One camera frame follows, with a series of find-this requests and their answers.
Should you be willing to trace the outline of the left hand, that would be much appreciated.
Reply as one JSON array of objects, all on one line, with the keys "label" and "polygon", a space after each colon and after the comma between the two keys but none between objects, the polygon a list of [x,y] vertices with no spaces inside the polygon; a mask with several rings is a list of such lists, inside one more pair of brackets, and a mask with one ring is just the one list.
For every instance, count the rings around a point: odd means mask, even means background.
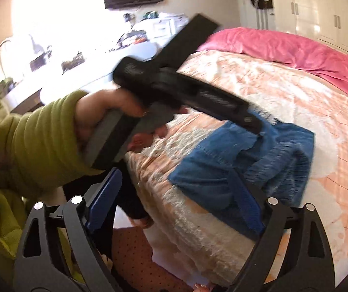
[{"label": "left hand", "polygon": [[[76,103],[74,114],[74,128],[81,151],[86,148],[86,144],[96,126],[110,110],[121,110],[125,114],[136,118],[141,118],[147,113],[147,109],[141,101],[123,88],[100,90],[82,97]],[[143,149],[152,145],[155,137],[165,138],[167,134],[168,128],[166,125],[156,128],[150,134],[138,133],[134,135],[128,144],[128,150],[140,153]]]}]

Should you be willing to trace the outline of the green left sleeve forearm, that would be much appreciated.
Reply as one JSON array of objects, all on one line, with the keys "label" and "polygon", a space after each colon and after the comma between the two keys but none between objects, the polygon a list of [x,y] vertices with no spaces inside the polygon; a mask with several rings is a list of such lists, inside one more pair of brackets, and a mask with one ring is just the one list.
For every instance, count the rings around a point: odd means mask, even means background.
[{"label": "green left sleeve forearm", "polygon": [[0,101],[0,189],[36,197],[100,173],[84,162],[75,132],[76,104],[86,95],[77,91],[24,115]]}]

